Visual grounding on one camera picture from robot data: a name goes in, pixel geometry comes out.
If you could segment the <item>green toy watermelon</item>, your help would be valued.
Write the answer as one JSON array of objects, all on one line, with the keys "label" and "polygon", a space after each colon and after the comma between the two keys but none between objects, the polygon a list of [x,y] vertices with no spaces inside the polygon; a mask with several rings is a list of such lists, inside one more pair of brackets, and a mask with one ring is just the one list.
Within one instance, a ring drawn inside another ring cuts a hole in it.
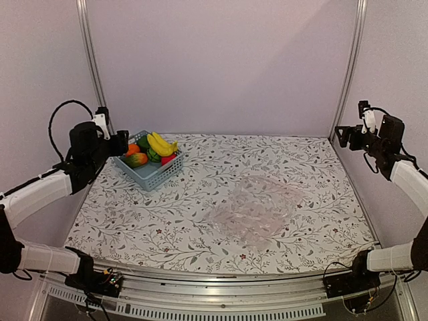
[{"label": "green toy watermelon", "polygon": [[146,151],[147,158],[152,163],[161,163],[162,157],[157,154],[153,149],[148,148]]}]

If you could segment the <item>blue plastic basket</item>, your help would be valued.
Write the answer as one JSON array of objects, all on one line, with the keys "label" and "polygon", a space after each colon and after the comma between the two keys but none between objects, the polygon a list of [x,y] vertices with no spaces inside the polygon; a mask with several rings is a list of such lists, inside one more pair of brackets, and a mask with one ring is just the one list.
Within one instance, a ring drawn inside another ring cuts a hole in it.
[{"label": "blue plastic basket", "polygon": [[[129,144],[136,144],[136,141],[141,136],[147,134],[151,134],[151,132],[143,130],[131,136],[129,138]],[[114,162],[145,191],[151,191],[182,169],[183,153],[178,148],[178,151],[175,154],[177,157],[165,166],[162,166],[161,163],[152,163],[148,161],[145,165],[132,169],[124,163],[125,154],[115,157]]]}]

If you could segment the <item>red toy apple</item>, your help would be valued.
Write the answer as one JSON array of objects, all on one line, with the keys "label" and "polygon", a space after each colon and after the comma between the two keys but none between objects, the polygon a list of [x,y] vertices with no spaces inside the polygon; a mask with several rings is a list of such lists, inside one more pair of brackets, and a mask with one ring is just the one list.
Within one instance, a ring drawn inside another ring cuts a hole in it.
[{"label": "red toy apple", "polygon": [[173,161],[175,158],[177,157],[177,155],[175,153],[169,155],[169,156],[163,156],[161,158],[161,165],[165,166],[166,164],[168,164],[169,162]]}]

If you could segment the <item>clear zip top bag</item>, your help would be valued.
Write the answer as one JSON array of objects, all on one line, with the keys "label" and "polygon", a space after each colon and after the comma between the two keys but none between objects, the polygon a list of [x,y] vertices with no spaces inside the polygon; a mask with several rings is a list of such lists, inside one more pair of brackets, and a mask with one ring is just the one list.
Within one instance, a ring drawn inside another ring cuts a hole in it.
[{"label": "clear zip top bag", "polygon": [[303,190],[284,181],[250,175],[240,179],[225,201],[203,220],[232,242],[263,251],[294,217],[305,196]]}]

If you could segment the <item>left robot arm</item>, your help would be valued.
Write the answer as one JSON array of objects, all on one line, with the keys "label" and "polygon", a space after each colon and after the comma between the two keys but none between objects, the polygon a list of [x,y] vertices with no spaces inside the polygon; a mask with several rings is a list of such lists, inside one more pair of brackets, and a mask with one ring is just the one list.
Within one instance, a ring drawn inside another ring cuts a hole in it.
[{"label": "left robot arm", "polygon": [[104,125],[83,122],[70,130],[70,149],[52,170],[1,196],[1,273],[17,270],[72,274],[85,290],[94,290],[99,275],[82,264],[76,251],[18,239],[13,230],[24,220],[59,199],[91,184],[106,161],[128,151],[127,130],[109,134]]}]

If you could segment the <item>orange toy fruit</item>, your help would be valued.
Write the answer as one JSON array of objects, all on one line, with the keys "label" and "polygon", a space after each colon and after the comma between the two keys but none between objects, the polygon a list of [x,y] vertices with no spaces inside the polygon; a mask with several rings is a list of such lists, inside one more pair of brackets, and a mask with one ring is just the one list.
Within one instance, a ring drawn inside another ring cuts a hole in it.
[{"label": "orange toy fruit", "polygon": [[128,151],[125,154],[125,157],[130,157],[133,154],[139,153],[140,147],[137,144],[129,144]]}]

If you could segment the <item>green orange toy mango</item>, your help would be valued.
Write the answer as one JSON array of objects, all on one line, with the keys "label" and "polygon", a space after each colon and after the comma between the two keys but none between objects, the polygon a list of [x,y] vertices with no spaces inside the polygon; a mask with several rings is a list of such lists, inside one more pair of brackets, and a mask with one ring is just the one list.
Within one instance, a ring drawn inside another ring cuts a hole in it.
[{"label": "green orange toy mango", "polygon": [[124,163],[132,169],[141,167],[148,162],[148,157],[145,153],[136,152],[124,158]]}]

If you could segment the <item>yellow toy banana bunch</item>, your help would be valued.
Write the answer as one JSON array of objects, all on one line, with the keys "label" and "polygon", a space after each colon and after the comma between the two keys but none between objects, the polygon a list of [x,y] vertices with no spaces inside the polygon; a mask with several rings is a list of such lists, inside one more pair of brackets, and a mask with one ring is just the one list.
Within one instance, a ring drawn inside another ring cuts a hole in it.
[{"label": "yellow toy banana bunch", "polygon": [[178,142],[170,144],[165,141],[159,134],[156,132],[152,132],[151,134],[147,134],[148,143],[158,155],[161,157],[171,156],[172,154],[178,151]]}]

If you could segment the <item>floral tablecloth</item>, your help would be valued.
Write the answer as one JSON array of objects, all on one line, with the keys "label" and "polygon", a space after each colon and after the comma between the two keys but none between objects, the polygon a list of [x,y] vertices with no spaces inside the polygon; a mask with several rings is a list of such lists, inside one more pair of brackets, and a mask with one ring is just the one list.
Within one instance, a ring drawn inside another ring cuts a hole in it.
[{"label": "floral tablecloth", "polygon": [[[325,138],[172,134],[183,168],[145,191],[110,161],[84,201],[66,245],[92,257],[210,274],[299,274],[350,265],[378,243]],[[226,215],[240,183],[255,201],[262,180],[286,193],[271,230]]]}]

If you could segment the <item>right aluminium frame post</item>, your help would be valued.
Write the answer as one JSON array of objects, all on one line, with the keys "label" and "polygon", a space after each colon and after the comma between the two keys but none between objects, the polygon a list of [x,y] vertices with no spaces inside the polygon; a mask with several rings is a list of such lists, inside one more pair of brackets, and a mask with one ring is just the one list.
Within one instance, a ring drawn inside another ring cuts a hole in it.
[{"label": "right aluminium frame post", "polygon": [[344,75],[344,80],[342,83],[338,104],[332,121],[332,126],[330,128],[329,141],[334,143],[335,141],[335,131],[336,126],[340,124],[342,120],[348,96],[350,93],[352,80],[354,77],[354,72],[356,69],[358,55],[361,47],[361,42],[364,34],[364,25],[366,20],[366,11],[367,11],[367,0],[358,0],[356,2],[356,14],[354,29],[352,32],[352,39],[350,44],[350,52],[348,55],[348,61],[346,65],[346,72]]}]

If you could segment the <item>aluminium frame post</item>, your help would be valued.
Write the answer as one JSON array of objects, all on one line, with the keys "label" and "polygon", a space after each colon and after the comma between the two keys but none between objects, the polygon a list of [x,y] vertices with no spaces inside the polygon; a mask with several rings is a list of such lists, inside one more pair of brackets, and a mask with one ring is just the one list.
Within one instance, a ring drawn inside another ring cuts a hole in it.
[{"label": "aluminium frame post", "polygon": [[94,50],[92,34],[90,30],[90,19],[88,16],[87,1],[76,0],[76,7],[77,7],[79,24],[80,24],[80,30],[82,34],[82,41],[83,41],[84,50],[86,53],[89,73],[90,73],[92,84],[94,87],[96,101],[100,107],[107,107],[104,91],[102,88],[102,81],[98,70],[98,64],[96,61],[96,53]]},{"label": "aluminium frame post", "polygon": [[358,55],[361,47],[361,42],[364,34],[364,25],[366,20],[366,11],[367,11],[367,0],[358,0],[356,2],[356,14],[354,29],[352,32],[352,39],[350,44],[350,52],[348,55],[348,61],[346,65],[346,72],[344,75],[344,80],[342,83],[338,104],[332,121],[332,126],[330,128],[329,141],[334,143],[335,141],[335,131],[336,126],[340,124],[342,120],[348,96],[350,93],[352,80],[354,77],[354,72],[356,69]]}]

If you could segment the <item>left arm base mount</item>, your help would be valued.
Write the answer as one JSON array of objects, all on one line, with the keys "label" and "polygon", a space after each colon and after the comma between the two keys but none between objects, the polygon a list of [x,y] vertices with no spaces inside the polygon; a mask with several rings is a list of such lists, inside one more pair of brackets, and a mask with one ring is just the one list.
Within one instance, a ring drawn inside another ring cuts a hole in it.
[{"label": "left arm base mount", "polygon": [[94,270],[94,259],[90,255],[72,247],[66,249],[74,252],[80,258],[80,263],[75,274],[66,276],[65,285],[91,294],[119,297],[123,283],[119,272],[113,272],[111,267],[107,269],[106,274],[97,272]]}]

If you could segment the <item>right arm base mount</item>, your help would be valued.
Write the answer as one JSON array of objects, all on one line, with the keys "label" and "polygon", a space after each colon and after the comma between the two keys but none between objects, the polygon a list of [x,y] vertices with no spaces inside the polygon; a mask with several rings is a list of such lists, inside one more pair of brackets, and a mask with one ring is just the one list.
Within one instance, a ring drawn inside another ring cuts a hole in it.
[{"label": "right arm base mount", "polygon": [[354,258],[346,273],[327,276],[329,266],[324,270],[322,282],[328,298],[346,296],[380,286],[380,273],[367,268],[369,250],[361,251]]}]

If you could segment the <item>left aluminium frame post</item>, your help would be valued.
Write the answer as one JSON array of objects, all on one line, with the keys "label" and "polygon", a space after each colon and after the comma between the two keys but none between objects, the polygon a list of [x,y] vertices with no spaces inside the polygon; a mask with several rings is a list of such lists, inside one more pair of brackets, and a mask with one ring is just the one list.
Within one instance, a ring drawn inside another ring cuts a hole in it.
[{"label": "left aluminium frame post", "polygon": [[96,61],[96,53],[94,50],[92,34],[90,30],[90,19],[88,16],[87,1],[76,0],[76,7],[77,7],[79,24],[80,24],[80,30],[82,34],[82,41],[83,41],[84,50],[86,53],[89,73],[90,73],[92,84],[94,87],[96,101],[100,107],[107,107],[104,91],[102,88],[102,81],[98,70],[98,64]]}]

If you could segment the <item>aluminium front rail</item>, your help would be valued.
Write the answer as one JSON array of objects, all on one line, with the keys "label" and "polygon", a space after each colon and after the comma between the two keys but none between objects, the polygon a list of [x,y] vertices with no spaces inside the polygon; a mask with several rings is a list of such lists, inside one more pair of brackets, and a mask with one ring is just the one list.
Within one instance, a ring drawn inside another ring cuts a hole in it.
[{"label": "aluminium front rail", "polygon": [[198,274],[97,259],[97,270],[121,272],[115,298],[86,301],[64,277],[39,277],[28,320],[418,320],[408,284],[381,275],[371,307],[369,291],[329,298],[323,271],[303,274]]}]

